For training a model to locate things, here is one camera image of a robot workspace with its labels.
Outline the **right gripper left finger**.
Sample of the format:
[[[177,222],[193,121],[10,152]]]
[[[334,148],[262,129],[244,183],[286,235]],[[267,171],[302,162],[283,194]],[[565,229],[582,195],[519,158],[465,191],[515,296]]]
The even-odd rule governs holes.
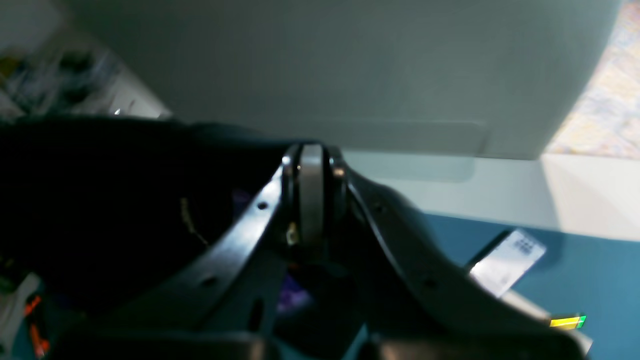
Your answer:
[[[52,360],[279,360],[270,340],[287,270],[300,145],[206,253],[114,313],[59,338]]]

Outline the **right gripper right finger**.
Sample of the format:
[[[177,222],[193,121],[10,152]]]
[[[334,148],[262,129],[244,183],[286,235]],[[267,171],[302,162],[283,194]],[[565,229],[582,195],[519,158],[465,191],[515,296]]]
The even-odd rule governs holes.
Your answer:
[[[496,299],[452,263],[400,194],[325,150],[327,257],[352,276],[371,334],[361,360],[583,360],[567,332]]]

